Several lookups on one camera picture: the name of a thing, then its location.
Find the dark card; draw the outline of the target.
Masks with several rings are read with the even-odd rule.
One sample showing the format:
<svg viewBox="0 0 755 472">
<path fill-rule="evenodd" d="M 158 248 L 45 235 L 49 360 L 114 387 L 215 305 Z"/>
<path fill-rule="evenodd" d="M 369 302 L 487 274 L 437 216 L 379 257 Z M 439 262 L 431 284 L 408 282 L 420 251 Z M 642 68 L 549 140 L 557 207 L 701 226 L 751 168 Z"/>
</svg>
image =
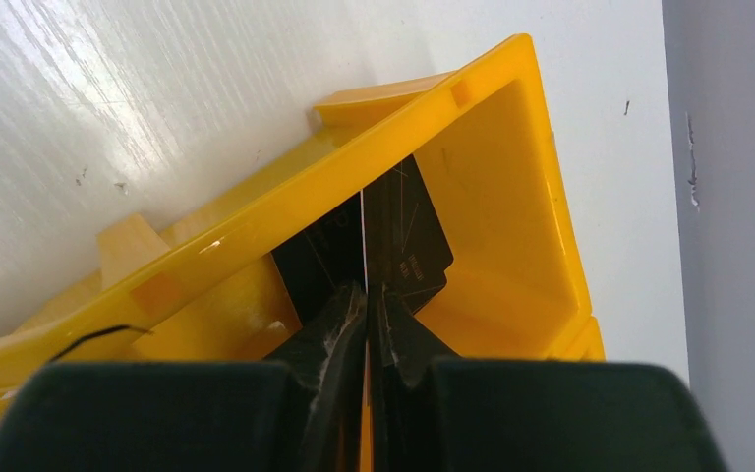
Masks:
<svg viewBox="0 0 755 472">
<path fill-rule="evenodd" d="M 272 250 L 299 321 L 312 322 L 339 286 L 366 286 L 361 194 Z"/>
</svg>

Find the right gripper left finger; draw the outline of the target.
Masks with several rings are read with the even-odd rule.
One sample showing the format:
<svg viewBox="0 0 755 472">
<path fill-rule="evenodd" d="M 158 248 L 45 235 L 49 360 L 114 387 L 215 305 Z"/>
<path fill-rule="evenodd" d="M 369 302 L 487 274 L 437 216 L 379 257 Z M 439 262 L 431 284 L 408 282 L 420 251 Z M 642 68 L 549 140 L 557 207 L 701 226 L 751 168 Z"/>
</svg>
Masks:
<svg viewBox="0 0 755 472">
<path fill-rule="evenodd" d="M 256 362 L 50 364 L 0 424 L 0 471 L 352 471 L 366 306 L 341 286 Z"/>
</svg>

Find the black cards stack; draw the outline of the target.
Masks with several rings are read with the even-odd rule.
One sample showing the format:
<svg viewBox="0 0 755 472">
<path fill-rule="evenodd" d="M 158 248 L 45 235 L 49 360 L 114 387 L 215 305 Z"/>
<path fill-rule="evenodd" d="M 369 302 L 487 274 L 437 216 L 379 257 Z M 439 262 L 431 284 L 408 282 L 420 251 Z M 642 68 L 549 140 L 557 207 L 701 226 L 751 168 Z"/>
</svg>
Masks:
<svg viewBox="0 0 755 472">
<path fill-rule="evenodd" d="M 385 284 L 412 313 L 447 283 L 453 254 L 410 154 L 363 191 L 367 285 Z"/>
</svg>

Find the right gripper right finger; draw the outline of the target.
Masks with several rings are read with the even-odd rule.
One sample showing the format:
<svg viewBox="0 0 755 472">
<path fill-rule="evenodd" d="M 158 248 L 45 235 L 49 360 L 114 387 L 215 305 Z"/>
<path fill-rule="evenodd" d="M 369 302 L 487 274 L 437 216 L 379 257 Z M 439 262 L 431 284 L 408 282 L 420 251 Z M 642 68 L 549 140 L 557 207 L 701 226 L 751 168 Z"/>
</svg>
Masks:
<svg viewBox="0 0 755 472">
<path fill-rule="evenodd" d="M 458 355 L 369 290 L 376 471 L 723 471 L 685 384 L 659 366 Z"/>
</svg>

